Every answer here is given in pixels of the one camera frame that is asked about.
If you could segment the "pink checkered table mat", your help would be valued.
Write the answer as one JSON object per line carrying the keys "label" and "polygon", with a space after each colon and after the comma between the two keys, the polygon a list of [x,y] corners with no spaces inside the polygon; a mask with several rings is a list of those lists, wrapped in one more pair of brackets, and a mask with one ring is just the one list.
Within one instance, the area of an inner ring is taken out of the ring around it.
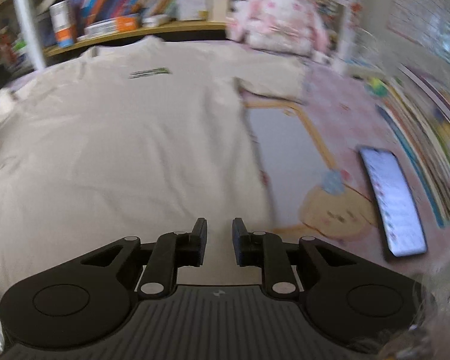
{"label": "pink checkered table mat", "polygon": [[[243,220],[245,226],[249,231],[275,233],[285,242],[316,236],[434,289],[449,284],[450,226],[441,228],[435,221],[407,153],[378,114],[377,100],[358,80],[324,66],[303,67],[296,100],[241,94],[272,216],[268,229],[251,229]],[[391,150],[397,156],[424,227],[425,255],[385,256],[358,154],[361,146]]]}

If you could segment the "wooden white bookshelf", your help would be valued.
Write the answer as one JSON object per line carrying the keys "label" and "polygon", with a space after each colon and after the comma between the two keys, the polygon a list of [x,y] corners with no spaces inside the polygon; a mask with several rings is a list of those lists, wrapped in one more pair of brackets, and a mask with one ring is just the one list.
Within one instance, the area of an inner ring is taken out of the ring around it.
{"label": "wooden white bookshelf", "polygon": [[[42,69],[48,58],[148,34],[213,32],[243,0],[0,0],[0,61]],[[329,37],[353,33],[363,0],[308,0]]]}

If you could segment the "stack of books at right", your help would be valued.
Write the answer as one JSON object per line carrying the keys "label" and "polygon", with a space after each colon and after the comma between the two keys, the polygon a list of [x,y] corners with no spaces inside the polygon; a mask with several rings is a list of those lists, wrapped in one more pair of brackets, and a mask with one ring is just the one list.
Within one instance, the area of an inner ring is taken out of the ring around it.
{"label": "stack of books at right", "polygon": [[441,82],[401,65],[389,80],[367,81],[379,113],[409,157],[436,221],[450,223],[450,93]]}

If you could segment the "white power adapter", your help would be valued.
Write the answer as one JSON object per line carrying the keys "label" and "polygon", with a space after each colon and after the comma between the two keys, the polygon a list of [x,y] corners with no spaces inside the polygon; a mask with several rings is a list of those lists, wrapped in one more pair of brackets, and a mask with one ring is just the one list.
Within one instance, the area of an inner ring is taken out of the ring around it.
{"label": "white power adapter", "polygon": [[159,14],[142,18],[142,26],[147,29],[157,28],[170,22],[170,16]]}

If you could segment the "smartphone with lit screen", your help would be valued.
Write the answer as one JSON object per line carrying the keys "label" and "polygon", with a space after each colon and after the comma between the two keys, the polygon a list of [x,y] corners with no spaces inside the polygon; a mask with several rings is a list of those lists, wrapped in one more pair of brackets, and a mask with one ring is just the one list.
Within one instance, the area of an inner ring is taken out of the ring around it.
{"label": "smartphone with lit screen", "polygon": [[428,252],[428,243],[407,178],[390,150],[358,148],[379,216],[385,252],[390,258],[414,258]]}

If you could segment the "small beige box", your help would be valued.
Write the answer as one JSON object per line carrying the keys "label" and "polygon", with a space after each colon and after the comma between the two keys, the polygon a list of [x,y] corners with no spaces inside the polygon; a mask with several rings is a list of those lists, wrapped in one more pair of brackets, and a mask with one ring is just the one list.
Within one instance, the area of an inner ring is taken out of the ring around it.
{"label": "small beige box", "polygon": [[208,21],[224,23],[229,12],[230,0],[208,0]]}

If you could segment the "flat white orange box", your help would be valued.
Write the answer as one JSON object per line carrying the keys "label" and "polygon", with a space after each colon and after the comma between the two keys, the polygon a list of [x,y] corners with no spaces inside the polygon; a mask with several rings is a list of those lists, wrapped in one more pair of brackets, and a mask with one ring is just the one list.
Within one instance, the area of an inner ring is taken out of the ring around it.
{"label": "flat white orange box", "polygon": [[98,38],[109,34],[136,30],[140,27],[139,21],[140,16],[137,14],[102,20],[86,26],[84,36],[85,38]]}

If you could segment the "tall white orange box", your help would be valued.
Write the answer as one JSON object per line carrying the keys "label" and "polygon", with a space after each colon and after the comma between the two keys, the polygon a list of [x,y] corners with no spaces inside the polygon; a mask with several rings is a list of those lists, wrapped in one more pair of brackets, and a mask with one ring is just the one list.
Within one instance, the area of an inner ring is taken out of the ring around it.
{"label": "tall white orange box", "polygon": [[49,14],[57,45],[61,48],[73,46],[77,41],[78,32],[71,0],[51,5]]}

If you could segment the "beige t-shirt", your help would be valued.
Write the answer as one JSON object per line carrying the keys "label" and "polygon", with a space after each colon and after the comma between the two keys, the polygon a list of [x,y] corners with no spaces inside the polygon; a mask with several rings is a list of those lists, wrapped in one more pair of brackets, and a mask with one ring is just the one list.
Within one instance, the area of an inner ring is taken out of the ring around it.
{"label": "beige t-shirt", "polygon": [[189,284],[254,284],[231,224],[272,225],[241,94],[296,100],[297,58],[238,44],[93,47],[0,92],[0,300],[18,281],[103,245],[208,222]]}

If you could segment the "pink white plush bunny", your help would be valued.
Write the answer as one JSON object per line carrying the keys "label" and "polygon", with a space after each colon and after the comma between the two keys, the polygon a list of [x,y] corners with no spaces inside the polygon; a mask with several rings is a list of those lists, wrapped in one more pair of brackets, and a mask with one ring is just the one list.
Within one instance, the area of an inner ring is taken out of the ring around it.
{"label": "pink white plush bunny", "polygon": [[314,0],[237,0],[226,37],[255,50],[323,57],[330,40]]}

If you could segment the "white cube box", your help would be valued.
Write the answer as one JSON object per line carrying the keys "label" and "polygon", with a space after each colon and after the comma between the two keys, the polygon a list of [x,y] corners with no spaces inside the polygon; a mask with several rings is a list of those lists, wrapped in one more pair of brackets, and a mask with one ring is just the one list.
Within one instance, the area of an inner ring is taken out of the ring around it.
{"label": "white cube box", "polygon": [[178,0],[176,18],[179,21],[204,21],[208,17],[208,0]]}

